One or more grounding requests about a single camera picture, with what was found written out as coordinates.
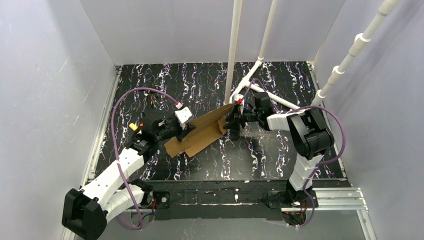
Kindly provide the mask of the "brown cardboard box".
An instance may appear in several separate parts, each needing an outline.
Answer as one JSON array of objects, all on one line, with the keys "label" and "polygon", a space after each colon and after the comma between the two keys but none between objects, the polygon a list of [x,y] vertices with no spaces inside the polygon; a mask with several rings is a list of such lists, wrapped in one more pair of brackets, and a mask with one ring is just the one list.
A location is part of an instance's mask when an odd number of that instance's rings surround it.
[{"label": "brown cardboard box", "polygon": [[233,104],[226,104],[220,108],[204,114],[191,123],[196,128],[191,131],[181,142],[176,137],[164,144],[166,152],[172,158],[184,152],[188,157],[193,157],[207,146],[218,140],[227,130],[225,117],[233,109]]}]

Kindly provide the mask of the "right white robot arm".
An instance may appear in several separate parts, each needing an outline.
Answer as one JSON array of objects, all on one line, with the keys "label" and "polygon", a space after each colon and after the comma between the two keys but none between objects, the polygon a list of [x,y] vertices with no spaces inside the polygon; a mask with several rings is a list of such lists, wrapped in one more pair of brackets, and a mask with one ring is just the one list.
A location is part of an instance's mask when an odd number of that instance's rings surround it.
[{"label": "right white robot arm", "polygon": [[240,97],[226,116],[224,129],[240,130],[247,123],[255,122],[266,131],[286,131],[296,150],[296,161],[282,194],[265,198],[282,197],[286,201],[301,201],[310,194],[312,176],[326,152],[334,145],[334,136],[328,129],[321,106],[306,106],[297,110],[279,112],[269,94],[256,92],[254,105]]}]

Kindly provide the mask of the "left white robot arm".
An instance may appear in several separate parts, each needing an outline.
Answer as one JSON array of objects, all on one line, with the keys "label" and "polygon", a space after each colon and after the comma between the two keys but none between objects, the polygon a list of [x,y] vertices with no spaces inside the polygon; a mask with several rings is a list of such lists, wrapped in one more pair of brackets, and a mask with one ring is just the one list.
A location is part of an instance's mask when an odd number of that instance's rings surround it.
[{"label": "left white robot arm", "polygon": [[128,177],[157,152],[161,141],[173,137],[181,141],[194,130],[193,118],[190,109],[183,107],[169,117],[144,117],[139,125],[131,123],[134,133],[118,158],[92,182],[66,193],[61,224],[84,240],[98,239],[112,219],[141,204],[152,190],[137,180],[129,183]]}]

